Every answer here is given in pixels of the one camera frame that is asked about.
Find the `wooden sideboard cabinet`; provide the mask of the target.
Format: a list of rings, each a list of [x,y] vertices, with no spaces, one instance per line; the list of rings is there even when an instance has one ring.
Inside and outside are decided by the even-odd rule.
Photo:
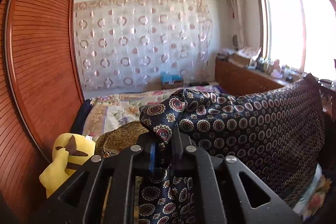
[[[278,89],[290,84],[288,81],[274,79],[268,74],[254,69],[243,68],[240,65],[221,59],[215,60],[215,81],[234,96],[244,94],[262,93]],[[335,84],[327,86],[318,81],[323,111],[335,120]]]

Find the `wooden louvered wardrobe door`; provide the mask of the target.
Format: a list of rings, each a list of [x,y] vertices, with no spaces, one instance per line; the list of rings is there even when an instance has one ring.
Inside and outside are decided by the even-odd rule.
[[[1,0],[1,201],[28,223],[46,198],[39,175],[84,101],[74,0]]]

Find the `pink figurine on sideboard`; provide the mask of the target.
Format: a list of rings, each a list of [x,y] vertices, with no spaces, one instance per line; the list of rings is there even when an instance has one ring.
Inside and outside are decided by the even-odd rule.
[[[270,76],[274,79],[282,79],[282,73],[281,73],[281,67],[280,67],[280,60],[277,59],[273,63],[273,70],[270,74]]]

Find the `navy patterned silk pajama top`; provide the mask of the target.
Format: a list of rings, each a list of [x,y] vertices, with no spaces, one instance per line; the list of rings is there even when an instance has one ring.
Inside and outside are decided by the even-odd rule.
[[[139,120],[158,138],[159,165],[139,187],[140,223],[197,223],[194,180],[170,169],[173,130],[209,155],[237,157],[287,205],[304,215],[322,175],[325,140],[319,88],[307,75],[284,88],[234,97],[181,89],[142,108]]]

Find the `box with blue items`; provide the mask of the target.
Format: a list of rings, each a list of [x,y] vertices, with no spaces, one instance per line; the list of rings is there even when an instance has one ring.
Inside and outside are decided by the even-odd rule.
[[[160,74],[162,89],[174,89],[183,87],[184,80],[181,75],[172,75],[167,72]]]

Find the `yellow plush toy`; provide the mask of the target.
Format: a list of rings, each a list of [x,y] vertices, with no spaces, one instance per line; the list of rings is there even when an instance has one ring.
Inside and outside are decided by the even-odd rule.
[[[39,181],[50,197],[95,152],[96,143],[91,137],[63,133],[52,148],[52,163],[39,176]]]

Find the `gold patterned pillow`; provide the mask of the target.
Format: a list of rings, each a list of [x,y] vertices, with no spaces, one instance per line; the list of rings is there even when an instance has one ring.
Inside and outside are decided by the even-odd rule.
[[[102,167],[94,202],[101,223],[140,223],[140,186],[153,173],[156,137],[139,122],[130,122],[100,136],[96,155]]]

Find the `window with wooden frame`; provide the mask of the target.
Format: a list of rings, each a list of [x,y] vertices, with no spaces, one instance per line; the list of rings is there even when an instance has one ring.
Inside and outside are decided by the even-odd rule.
[[[262,57],[335,80],[335,10],[329,0],[259,0]]]

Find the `circle patterned sheer curtain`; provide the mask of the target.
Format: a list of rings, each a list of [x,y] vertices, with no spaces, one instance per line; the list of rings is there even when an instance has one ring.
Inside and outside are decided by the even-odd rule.
[[[163,74],[209,78],[213,21],[204,0],[78,2],[74,29],[86,90],[142,88]]]

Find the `cardboard box on sideboard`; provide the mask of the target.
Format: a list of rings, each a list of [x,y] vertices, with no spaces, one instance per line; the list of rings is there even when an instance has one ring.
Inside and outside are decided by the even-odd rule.
[[[252,65],[259,57],[261,48],[244,47],[235,52],[230,60],[244,67]]]

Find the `floral bed quilt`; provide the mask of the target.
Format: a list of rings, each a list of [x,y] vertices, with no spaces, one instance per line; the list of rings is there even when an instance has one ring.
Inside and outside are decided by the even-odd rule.
[[[96,141],[106,132],[139,120],[140,108],[156,105],[179,90],[164,89],[142,93],[120,93],[94,97],[88,100],[89,111],[83,127],[83,135]]]

